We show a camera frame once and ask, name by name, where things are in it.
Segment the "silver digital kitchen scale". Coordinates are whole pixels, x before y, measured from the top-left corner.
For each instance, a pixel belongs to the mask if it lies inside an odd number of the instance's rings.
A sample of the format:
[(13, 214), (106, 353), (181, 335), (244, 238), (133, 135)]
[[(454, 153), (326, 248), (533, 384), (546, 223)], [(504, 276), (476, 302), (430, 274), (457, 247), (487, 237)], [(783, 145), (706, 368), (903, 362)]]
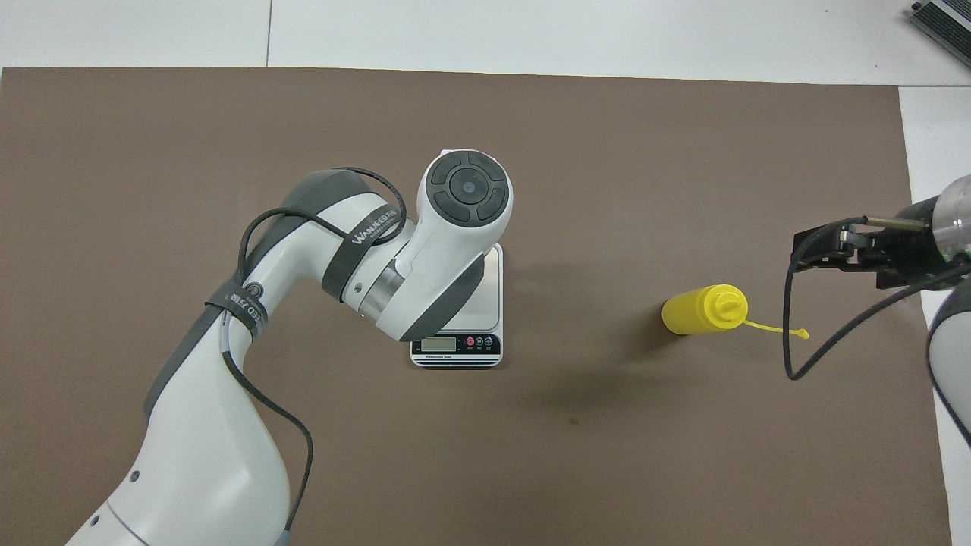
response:
[(505, 356), (504, 250), (486, 253), (482, 282), (440, 331), (410, 343), (410, 362), (420, 369), (494, 369)]

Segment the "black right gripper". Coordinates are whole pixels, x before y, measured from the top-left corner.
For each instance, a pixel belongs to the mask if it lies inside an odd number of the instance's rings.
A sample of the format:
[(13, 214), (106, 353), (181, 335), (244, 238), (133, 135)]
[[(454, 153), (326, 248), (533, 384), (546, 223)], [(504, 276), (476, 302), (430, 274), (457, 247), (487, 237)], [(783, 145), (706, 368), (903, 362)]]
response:
[(797, 268), (871, 268), (877, 289), (912, 286), (946, 270), (929, 231), (885, 228), (869, 236), (865, 246), (859, 227), (867, 224), (842, 220), (795, 233), (792, 256), (798, 258)]

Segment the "yellow squeeze seasoning bottle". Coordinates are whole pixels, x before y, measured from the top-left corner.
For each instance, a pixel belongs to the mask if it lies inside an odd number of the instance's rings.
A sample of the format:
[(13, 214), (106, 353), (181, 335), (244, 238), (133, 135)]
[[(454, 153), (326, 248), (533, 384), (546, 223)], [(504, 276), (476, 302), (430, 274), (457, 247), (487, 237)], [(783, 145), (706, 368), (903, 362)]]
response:
[(808, 340), (804, 328), (786, 329), (756, 324), (748, 319), (749, 301), (733, 284), (709, 284), (669, 298), (661, 308), (663, 325), (677, 335), (721, 333), (745, 325), (760, 331), (783, 333)]

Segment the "grey ribbed metal device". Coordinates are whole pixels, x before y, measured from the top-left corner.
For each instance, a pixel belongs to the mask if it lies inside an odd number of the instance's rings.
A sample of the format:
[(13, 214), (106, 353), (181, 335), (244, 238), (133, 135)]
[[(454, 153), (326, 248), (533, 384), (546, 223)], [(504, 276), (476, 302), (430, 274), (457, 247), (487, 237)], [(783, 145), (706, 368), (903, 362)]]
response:
[(915, 0), (908, 18), (971, 71), (971, 0)]

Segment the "brown paper table mat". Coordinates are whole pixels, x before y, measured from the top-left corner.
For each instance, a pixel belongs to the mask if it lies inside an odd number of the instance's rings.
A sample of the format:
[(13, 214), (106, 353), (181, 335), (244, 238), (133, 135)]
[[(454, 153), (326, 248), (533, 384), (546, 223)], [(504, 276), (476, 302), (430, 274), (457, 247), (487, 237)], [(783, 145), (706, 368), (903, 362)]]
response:
[(781, 339), (679, 337), (792, 235), (911, 203), (891, 87), (288, 69), (9, 69), (0, 546), (64, 546), (240, 235), (320, 169), (409, 202), (441, 149), (512, 176), (503, 362), (426, 371), (300, 281), (245, 366), (308, 425), (294, 546), (951, 546), (919, 298), (800, 381)]

